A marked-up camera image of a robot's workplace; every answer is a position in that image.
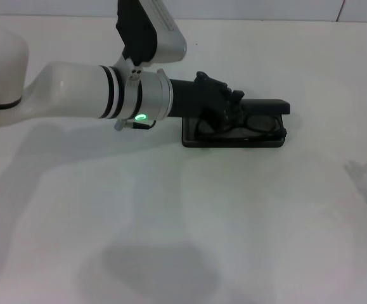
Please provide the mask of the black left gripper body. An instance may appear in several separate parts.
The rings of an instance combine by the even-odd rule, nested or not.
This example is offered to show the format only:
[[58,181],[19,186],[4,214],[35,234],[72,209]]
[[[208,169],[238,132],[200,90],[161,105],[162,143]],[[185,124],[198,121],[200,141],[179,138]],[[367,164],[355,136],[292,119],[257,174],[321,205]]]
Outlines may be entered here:
[[173,101],[170,117],[198,118],[211,115],[225,117],[228,107],[228,85],[197,72],[193,82],[171,79]]

